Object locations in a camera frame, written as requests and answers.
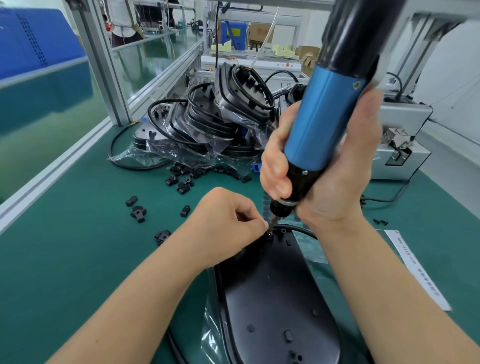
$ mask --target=silver ring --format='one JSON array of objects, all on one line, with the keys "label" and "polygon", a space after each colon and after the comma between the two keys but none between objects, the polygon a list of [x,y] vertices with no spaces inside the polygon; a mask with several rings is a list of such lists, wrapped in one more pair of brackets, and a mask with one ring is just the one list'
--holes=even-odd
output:
[{"label": "silver ring", "polygon": [[281,203],[282,205],[285,205],[285,206],[289,206],[289,207],[292,207],[292,206],[296,206],[298,205],[298,201],[297,202],[291,202],[291,201],[286,201],[284,200],[283,198],[280,198],[279,200],[277,200],[279,203]]}]

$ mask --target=hand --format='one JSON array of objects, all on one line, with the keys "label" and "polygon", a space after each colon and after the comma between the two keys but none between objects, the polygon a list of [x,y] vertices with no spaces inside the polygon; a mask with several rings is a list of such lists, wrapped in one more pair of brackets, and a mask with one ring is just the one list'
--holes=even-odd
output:
[{"label": "hand", "polygon": [[[382,101],[383,92],[377,89],[358,100],[332,162],[297,207],[298,216],[308,225],[362,216],[359,200],[370,180],[372,160],[382,135],[378,122]],[[283,148],[299,106],[299,102],[295,103],[282,114],[262,155],[260,181],[274,200],[288,198],[292,193]]]},{"label": "hand", "polygon": [[205,269],[234,256],[267,229],[251,199],[216,187],[200,200],[178,233]]}]

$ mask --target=yellow label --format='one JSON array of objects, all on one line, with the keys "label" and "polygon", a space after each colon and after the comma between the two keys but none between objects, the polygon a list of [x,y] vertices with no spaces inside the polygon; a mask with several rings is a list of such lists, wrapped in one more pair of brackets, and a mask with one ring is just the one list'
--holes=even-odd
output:
[{"label": "yellow label", "polygon": [[[240,36],[240,29],[239,28],[232,28],[233,36]],[[227,36],[230,36],[230,31],[227,29]]]}]

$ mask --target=electric screwdriver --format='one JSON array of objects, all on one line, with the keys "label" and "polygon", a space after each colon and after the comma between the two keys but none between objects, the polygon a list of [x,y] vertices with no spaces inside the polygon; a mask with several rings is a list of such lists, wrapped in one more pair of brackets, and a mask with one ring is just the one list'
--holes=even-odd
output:
[{"label": "electric screwdriver", "polygon": [[405,0],[336,0],[322,50],[285,145],[288,199],[272,201],[273,225],[287,217],[325,171]]}]

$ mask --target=gray floor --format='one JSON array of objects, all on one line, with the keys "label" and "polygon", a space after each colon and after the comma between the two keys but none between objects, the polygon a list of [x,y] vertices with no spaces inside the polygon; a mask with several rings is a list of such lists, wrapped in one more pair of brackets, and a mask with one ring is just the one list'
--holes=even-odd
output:
[{"label": "gray floor", "polygon": [[480,218],[480,167],[425,132],[416,140],[432,152],[420,170]]}]

